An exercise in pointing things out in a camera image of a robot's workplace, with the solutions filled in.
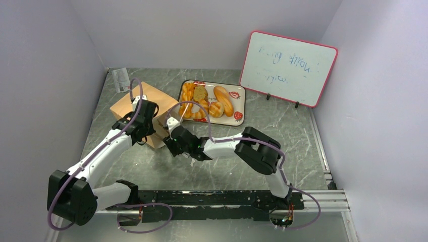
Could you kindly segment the brown paper bag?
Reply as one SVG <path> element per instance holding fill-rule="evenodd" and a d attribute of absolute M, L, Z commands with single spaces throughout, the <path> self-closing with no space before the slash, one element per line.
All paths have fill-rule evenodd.
<path fill-rule="evenodd" d="M 142 82 L 110 107 L 117 119 L 113 129 L 125 128 L 133 144 L 163 147 L 162 139 L 169 134 L 163 128 L 167 112 L 177 103 L 170 95 Z"/>

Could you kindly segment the round orange fake bun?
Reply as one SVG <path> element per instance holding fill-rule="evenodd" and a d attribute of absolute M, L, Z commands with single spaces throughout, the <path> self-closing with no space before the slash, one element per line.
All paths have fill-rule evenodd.
<path fill-rule="evenodd" d="M 224 105 L 221 102 L 212 102 L 209 105 L 209 115 L 213 118 L 220 118 L 224 114 Z"/>

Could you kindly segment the braided orange fake bread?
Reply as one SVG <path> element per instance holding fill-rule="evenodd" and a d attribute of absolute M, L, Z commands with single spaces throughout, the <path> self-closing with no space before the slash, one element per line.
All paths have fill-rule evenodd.
<path fill-rule="evenodd" d="M 195 83 L 184 83 L 181 90 L 181 101 L 189 101 L 182 103 L 179 108 L 179 115 L 183 118 L 203 119 L 207 117 L 208 101 L 201 99 L 199 102 L 193 100 L 193 92 Z"/>

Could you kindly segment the strawberry pattern tray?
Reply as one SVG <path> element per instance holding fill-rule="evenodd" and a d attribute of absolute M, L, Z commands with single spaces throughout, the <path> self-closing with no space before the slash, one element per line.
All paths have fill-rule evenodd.
<path fill-rule="evenodd" d="M 229 126 L 239 126 L 244 122 L 244 114 L 245 114 L 245 89 L 239 85 L 232 85 L 232 84 L 220 84 L 220 83 L 214 83 L 214 82 L 204 82 L 204 81 L 198 81 L 198 80 L 187 80 L 184 81 L 184 83 L 195 83 L 204 85 L 207 92 L 208 92 L 208 110 L 209 105 L 212 102 L 216 102 L 217 99 L 213 93 L 213 88 L 215 86 L 223 86 L 230 94 L 232 104 L 234 106 L 234 114 L 231 117 L 227 117 L 225 113 L 220 118 L 213 118 L 209 115 L 209 112 L 207 111 L 207 117 L 203 119 L 192 119 L 192 118 L 183 118 L 184 120 L 192 120 L 195 122 L 202 122 L 206 123 L 208 119 L 214 124 L 219 125 L 229 125 Z M 181 101 L 181 90 L 178 100 Z"/>

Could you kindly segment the long orange fake baguette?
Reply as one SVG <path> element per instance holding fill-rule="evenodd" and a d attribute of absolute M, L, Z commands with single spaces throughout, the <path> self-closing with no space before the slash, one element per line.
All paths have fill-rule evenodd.
<path fill-rule="evenodd" d="M 213 93 L 217 101 L 223 104 L 225 115 L 231 117 L 235 111 L 229 92 L 223 86 L 215 86 Z"/>

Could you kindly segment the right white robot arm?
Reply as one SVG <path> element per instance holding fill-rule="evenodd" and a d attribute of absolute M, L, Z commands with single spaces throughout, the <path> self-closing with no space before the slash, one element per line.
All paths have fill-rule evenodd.
<path fill-rule="evenodd" d="M 197 161 L 209 161 L 220 157 L 236 156 L 256 172 L 265 175 L 273 204 L 286 208 L 292 201 L 291 183 L 287 180 L 283 165 L 285 153 L 273 138 L 253 128 L 223 138 L 197 137 L 179 125 L 163 138 L 172 156 L 183 155 Z"/>

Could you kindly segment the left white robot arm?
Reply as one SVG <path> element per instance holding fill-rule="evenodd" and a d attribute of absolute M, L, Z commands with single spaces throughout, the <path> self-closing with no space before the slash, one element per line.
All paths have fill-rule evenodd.
<path fill-rule="evenodd" d="M 96 211 L 121 204 L 128 210 L 139 205 L 138 186 L 125 180 L 94 188 L 101 175 L 126 150 L 143 145 L 154 134 L 152 119 L 158 105 L 145 99 L 134 100 L 134 111 L 117 120 L 103 141 L 66 171 L 54 171 L 48 180 L 48 221 L 57 215 L 71 224 L 84 225 Z"/>

